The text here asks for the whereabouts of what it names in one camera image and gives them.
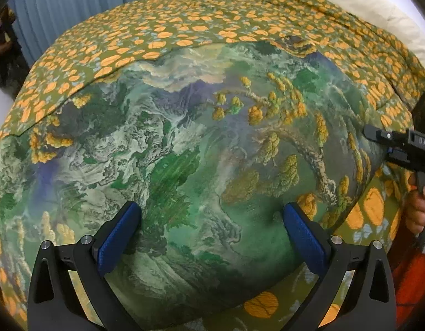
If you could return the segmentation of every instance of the silver screw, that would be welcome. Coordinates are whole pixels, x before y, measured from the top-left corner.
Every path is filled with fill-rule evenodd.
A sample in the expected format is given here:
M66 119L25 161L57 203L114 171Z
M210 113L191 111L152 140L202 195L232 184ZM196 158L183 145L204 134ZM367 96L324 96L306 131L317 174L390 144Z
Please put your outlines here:
M333 235L330 237L330 241L333 242L335 245L340 245L343 243L343 239L341 236Z
M42 250L46 250L46 249L48 249L50 247L50 245L51 245L51 241L50 240L43 241L42 244L41 244L41 249Z
M375 249L381 249L382 248L381 241L379 241L379 240L374 240L373 245L374 245Z
M91 243L93 240L93 237L91 235L84 235L82 238L80 238L80 242L84 245L87 245Z

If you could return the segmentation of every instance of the device handle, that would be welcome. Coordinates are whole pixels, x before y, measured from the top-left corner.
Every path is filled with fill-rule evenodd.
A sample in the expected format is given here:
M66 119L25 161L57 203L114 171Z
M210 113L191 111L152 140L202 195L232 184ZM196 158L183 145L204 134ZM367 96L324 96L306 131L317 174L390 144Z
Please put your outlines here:
M416 176L416 187L418 192L423 195L423 189L425 187L425 173L421 171L417 171L415 173ZM416 242L419 246L419 249L423 254L425 254L425 227L423 231L418 235Z

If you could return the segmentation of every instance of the blue gripper pad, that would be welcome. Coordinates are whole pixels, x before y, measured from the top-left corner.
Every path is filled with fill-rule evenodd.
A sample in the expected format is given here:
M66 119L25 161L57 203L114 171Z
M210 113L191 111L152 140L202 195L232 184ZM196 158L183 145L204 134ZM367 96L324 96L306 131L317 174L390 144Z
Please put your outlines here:
M114 270L114 267L141 220L142 211L137 203L127 202L122 209L120 209L118 215L108 222L116 224L112 227L111 232L97 251L97 270L101 276Z
M328 255L330 253L329 244L326 248L321 245L324 230L320 225L316 223L314 225L297 203L288 203L284 206L283 223L293 246L304 259L309 270L320 277L323 276L328 269L330 256Z

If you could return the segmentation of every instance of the bed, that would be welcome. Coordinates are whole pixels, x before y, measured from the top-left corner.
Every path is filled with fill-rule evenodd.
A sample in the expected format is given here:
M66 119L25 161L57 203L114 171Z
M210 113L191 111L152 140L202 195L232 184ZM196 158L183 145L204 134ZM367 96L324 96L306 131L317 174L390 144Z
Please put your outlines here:
M142 327L279 330L316 281L285 202L351 243L388 250L398 230L408 172L362 126L411 126L425 54L400 39L329 0L137 0L65 32L0 131L10 313L26 323L42 240L73 243L132 199L143 226L108 281Z

